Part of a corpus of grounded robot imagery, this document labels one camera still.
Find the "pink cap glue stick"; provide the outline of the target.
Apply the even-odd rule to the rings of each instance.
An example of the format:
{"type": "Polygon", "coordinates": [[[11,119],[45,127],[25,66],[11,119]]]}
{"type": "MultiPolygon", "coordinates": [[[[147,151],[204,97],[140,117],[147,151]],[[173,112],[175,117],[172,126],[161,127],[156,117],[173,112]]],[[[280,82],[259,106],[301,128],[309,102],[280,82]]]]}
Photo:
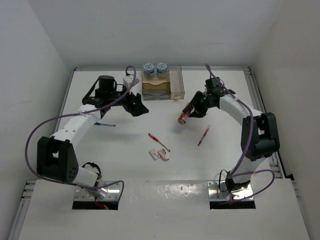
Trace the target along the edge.
{"type": "Polygon", "coordinates": [[[186,124],[187,119],[190,117],[190,115],[191,115],[191,113],[192,113],[193,111],[194,111],[194,107],[193,107],[193,106],[192,106],[192,107],[187,107],[187,106],[186,106],[186,107],[182,110],[180,116],[178,117],[177,122],[178,122],[179,124],[181,124],[181,125],[186,124]]]}

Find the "blue tape roll stack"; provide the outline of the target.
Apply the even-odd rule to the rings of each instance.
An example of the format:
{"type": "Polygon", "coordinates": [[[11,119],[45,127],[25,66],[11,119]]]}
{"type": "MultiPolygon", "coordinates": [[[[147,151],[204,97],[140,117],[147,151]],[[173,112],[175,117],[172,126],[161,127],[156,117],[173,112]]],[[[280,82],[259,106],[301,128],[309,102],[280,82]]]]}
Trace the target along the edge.
{"type": "Polygon", "coordinates": [[[145,63],[142,68],[142,74],[146,79],[152,79],[155,75],[155,67],[152,63],[145,63]]]}

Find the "white eraser block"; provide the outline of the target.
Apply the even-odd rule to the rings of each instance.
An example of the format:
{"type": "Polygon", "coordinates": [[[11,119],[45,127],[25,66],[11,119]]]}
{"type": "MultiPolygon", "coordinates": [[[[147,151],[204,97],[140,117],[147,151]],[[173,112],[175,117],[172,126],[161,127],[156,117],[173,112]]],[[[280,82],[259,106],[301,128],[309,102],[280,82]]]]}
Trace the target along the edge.
{"type": "Polygon", "coordinates": [[[160,154],[158,153],[158,151],[155,150],[155,149],[151,149],[151,150],[149,151],[149,154],[151,155],[151,157],[152,157],[155,161],[161,157],[160,154]]]}

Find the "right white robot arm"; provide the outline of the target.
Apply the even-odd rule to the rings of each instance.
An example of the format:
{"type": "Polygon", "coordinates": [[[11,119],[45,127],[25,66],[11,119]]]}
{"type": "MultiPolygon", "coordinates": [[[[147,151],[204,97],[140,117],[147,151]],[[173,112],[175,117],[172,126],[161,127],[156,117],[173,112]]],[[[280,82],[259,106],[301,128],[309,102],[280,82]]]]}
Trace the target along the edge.
{"type": "Polygon", "coordinates": [[[227,172],[226,191],[245,188],[261,163],[280,149],[276,116],[261,112],[241,101],[236,93],[225,87],[219,77],[205,81],[205,91],[197,91],[182,110],[189,118],[203,118],[211,108],[229,114],[241,126],[242,154],[227,172]]]}

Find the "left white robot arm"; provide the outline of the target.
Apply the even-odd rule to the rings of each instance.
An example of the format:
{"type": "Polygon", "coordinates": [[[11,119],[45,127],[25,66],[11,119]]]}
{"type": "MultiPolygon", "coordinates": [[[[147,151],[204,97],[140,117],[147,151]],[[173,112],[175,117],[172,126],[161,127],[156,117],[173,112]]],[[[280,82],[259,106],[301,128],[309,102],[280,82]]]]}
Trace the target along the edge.
{"type": "Polygon", "coordinates": [[[105,187],[102,174],[80,166],[76,147],[87,131],[113,106],[121,106],[133,117],[147,114],[141,94],[131,88],[139,79],[131,74],[123,78],[122,89],[113,76],[101,75],[82,98],[79,111],[57,132],[41,137],[37,143],[36,172],[43,178],[79,186],[89,192],[105,187]]]}

